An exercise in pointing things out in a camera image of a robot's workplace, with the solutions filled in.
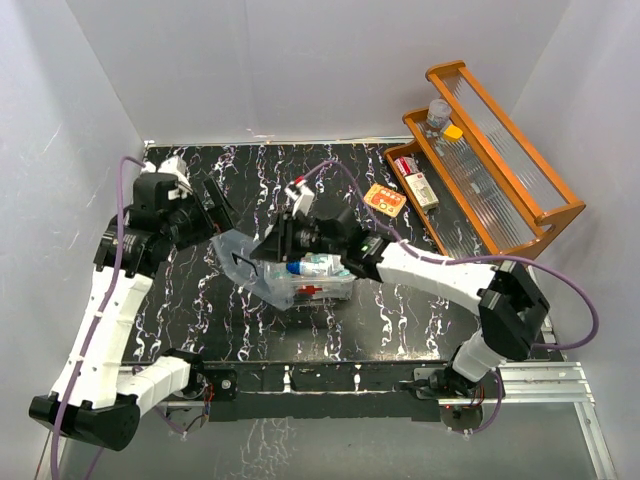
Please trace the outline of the clear box lid with handle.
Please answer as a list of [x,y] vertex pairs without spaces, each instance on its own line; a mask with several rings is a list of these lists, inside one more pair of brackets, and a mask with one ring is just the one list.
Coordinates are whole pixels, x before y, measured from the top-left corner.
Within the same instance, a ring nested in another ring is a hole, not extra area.
[[233,283],[279,310],[287,310],[293,305],[292,294],[267,282],[266,263],[250,258],[258,245],[257,240],[238,230],[229,230],[215,236],[212,244],[224,274]]

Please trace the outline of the blue white spray bottle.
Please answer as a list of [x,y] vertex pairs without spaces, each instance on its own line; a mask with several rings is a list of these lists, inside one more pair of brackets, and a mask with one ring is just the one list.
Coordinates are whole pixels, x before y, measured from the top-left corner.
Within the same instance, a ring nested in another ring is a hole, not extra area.
[[286,270],[292,275],[304,277],[326,277],[333,274],[332,261],[313,262],[309,260],[299,260],[288,262]]

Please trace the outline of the clear first aid box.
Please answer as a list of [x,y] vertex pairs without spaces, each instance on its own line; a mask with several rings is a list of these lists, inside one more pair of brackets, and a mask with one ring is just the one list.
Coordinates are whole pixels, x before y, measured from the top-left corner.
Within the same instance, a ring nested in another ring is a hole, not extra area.
[[342,265],[340,257],[331,254],[307,254],[300,260],[332,261],[333,274],[326,277],[292,275],[286,270],[288,263],[265,262],[267,282],[274,288],[293,295],[293,305],[302,305],[324,299],[349,300],[356,277]]

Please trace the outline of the orange plaster packet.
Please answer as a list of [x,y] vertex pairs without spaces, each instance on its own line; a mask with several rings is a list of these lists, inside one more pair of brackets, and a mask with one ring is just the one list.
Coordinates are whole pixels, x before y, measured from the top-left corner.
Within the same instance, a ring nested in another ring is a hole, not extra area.
[[375,211],[395,218],[406,204],[406,196],[387,186],[375,183],[364,196],[365,203]]

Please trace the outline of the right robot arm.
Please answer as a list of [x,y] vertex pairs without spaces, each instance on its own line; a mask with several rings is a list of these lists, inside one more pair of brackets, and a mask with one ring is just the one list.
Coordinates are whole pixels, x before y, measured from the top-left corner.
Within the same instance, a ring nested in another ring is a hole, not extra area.
[[447,365],[415,381],[415,388],[437,395],[469,397],[504,361],[528,359],[550,310],[523,265],[511,260],[456,265],[449,257],[413,249],[362,227],[350,210],[331,219],[281,212],[251,257],[285,263],[307,254],[337,255],[359,279],[409,286],[478,316],[479,329],[455,350]]

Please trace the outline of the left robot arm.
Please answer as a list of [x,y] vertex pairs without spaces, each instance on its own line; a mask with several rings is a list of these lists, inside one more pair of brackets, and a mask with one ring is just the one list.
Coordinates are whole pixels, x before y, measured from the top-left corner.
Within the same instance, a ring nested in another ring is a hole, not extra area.
[[166,397],[200,396],[206,387],[200,355],[171,348],[132,378],[119,377],[137,312],[161,263],[229,231],[232,207],[218,184],[204,181],[200,197],[171,173],[144,173],[133,184],[127,222],[112,219],[96,255],[92,290],[65,366],[47,394],[32,398],[28,415],[51,431],[120,451],[140,419]]

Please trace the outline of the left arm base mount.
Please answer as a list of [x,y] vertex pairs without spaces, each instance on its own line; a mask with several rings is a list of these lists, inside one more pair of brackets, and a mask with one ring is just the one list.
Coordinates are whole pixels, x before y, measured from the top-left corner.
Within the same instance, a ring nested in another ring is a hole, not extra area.
[[189,365],[186,385],[176,392],[188,400],[203,401],[203,415],[208,418],[215,401],[231,401],[237,396],[237,374],[232,369],[209,369],[200,354],[175,348],[164,356],[177,358]]

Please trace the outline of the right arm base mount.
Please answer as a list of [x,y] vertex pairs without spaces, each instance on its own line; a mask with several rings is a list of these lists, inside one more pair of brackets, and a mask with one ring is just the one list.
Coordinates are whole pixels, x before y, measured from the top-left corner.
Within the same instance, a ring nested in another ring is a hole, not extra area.
[[505,396],[502,378],[497,371],[486,370],[479,380],[469,380],[453,369],[459,357],[459,349],[442,369],[416,368],[411,380],[403,380],[394,387],[396,391],[407,391],[417,399],[440,400],[445,398],[468,399],[467,408],[479,407],[487,393],[495,393],[501,402]]

